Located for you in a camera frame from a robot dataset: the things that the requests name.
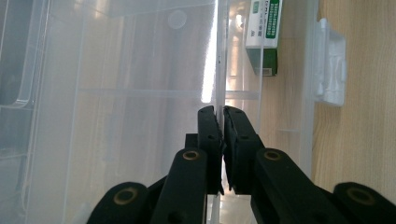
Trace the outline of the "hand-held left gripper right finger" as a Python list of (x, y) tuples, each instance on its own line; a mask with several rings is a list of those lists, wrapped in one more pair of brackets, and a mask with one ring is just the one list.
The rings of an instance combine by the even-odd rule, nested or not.
[(264, 145), (243, 110), (225, 106), (223, 116), (224, 161), (229, 189), (236, 194), (249, 195), (254, 184), (256, 153)]

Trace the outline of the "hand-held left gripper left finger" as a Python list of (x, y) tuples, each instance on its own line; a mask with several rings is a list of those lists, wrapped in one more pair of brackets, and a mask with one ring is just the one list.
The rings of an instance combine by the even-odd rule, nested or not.
[(207, 193), (212, 195), (223, 194), (224, 189), (221, 179), (223, 141), (213, 105), (198, 110), (197, 126), (197, 133), (186, 134), (185, 147), (197, 147), (206, 153)]

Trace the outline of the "clear plastic storage box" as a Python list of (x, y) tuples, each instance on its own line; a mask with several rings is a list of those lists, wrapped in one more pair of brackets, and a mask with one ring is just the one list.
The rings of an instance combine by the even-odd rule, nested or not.
[(84, 224), (111, 187), (154, 183), (205, 106), (242, 109), (312, 170), (319, 0), (282, 0), (278, 71), (252, 0), (0, 0), (0, 224)]

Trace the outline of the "green and white carton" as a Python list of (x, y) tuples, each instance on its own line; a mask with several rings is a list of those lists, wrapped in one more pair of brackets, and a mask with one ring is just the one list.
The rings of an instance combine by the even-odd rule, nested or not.
[(283, 0), (251, 0), (246, 50), (256, 75), (272, 77), (278, 68), (278, 39)]

